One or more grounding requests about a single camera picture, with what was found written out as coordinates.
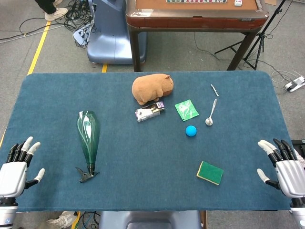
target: black pants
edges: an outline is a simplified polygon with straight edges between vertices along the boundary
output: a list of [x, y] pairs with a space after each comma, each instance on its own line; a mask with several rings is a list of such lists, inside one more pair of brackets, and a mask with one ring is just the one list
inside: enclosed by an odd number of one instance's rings
[[56, 11], [56, 8], [53, 6], [54, 1], [55, 0], [35, 0], [39, 7], [48, 14]]

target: table leg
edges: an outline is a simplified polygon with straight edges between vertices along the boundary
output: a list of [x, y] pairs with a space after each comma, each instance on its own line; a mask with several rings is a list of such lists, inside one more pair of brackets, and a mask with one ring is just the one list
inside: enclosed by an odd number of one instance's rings
[[243, 42], [239, 46], [235, 56], [233, 57], [229, 67], [227, 68], [228, 71], [233, 71], [237, 68], [239, 62], [242, 60], [244, 54], [246, 53], [252, 41], [256, 37], [256, 34], [256, 32], [249, 32], [245, 35]]
[[208, 229], [206, 211], [200, 211], [200, 219], [201, 223], [203, 224], [203, 229]]
[[129, 37], [130, 37], [130, 45], [132, 48], [133, 70], [135, 72], [140, 72], [141, 66], [140, 66], [140, 47], [139, 47], [138, 32], [130, 31]]

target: metal spoon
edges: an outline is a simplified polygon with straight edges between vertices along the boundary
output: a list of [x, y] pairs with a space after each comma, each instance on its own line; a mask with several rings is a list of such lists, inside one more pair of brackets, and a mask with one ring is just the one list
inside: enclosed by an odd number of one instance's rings
[[214, 112], [216, 103], [217, 103], [217, 99], [214, 100], [214, 103], [213, 103], [213, 107], [212, 107], [212, 111], [211, 111], [210, 117], [208, 117], [208, 118], [205, 120], [205, 124], [207, 124], [207, 125], [213, 125], [212, 114], [213, 114], [213, 112]]

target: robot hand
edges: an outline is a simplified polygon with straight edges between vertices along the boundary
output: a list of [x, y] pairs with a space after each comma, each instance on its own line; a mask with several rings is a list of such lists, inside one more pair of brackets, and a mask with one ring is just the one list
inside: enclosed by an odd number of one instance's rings
[[270, 180], [261, 169], [257, 173], [266, 184], [275, 187], [291, 198], [290, 209], [301, 229], [305, 229], [305, 170], [297, 160], [294, 149], [282, 140], [273, 139], [278, 149], [271, 143], [261, 140], [258, 145], [267, 153], [277, 175], [278, 181]]
[[44, 168], [33, 180], [26, 181], [27, 169], [40, 146], [40, 142], [37, 142], [30, 148], [32, 140], [33, 137], [29, 137], [20, 145], [14, 145], [0, 170], [0, 228], [12, 228], [18, 208], [16, 197], [25, 189], [38, 184], [43, 177]]

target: tripod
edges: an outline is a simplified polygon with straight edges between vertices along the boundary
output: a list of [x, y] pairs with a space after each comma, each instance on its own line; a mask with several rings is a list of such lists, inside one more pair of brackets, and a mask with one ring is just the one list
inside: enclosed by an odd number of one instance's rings
[[[246, 57], [242, 58], [243, 61], [245, 61], [250, 67], [252, 67], [254, 70], [256, 70], [257, 68], [257, 64], [258, 64], [258, 59], [259, 59], [259, 56], [261, 54], [261, 50], [264, 52], [264, 39], [265, 39], [265, 32], [266, 30], [268, 29], [269, 25], [272, 23], [273, 19], [276, 17], [277, 14], [279, 14], [280, 12], [282, 12], [282, 6], [283, 4], [285, 3], [286, 0], [282, 0], [282, 2], [280, 3], [280, 5], [276, 8], [276, 10], [274, 11], [273, 15], [271, 16], [270, 20], [268, 21], [268, 23], [266, 24], [266, 26], [264, 27], [263, 31], [262, 32], [259, 32], [257, 34], [258, 38], [256, 39], [255, 43], [253, 44], [253, 46], [251, 47], [249, 53], [246, 55]], [[257, 56], [256, 56], [256, 61], [255, 61], [255, 65], [253, 64], [250, 64], [248, 62], [248, 58], [249, 56], [251, 55], [253, 49], [256, 47], [256, 45], [258, 44], [259, 42], [259, 47], [258, 47], [258, 52], [257, 52]], [[227, 50], [227, 49], [231, 49], [233, 50], [235, 53], [237, 52], [235, 49], [234, 49], [234, 46], [238, 45], [242, 43], [241, 42], [237, 42], [235, 44], [232, 44], [224, 49], [221, 49], [217, 52], [215, 52], [215, 54], [219, 53], [219, 52], [222, 52], [224, 50]]]

